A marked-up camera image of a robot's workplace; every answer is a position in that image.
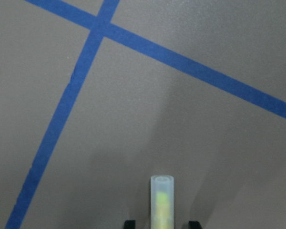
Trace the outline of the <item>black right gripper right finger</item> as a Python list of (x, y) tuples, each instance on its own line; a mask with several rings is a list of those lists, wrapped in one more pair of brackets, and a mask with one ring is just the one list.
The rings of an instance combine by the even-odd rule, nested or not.
[(188, 226), (189, 229), (201, 229), (201, 224), (198, 221), (189, 221)]

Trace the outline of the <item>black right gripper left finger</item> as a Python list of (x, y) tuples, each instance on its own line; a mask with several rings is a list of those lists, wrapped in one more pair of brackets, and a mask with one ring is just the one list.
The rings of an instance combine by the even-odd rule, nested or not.
[(135, 220), (126, 220), (123, 229), (135, 229)]

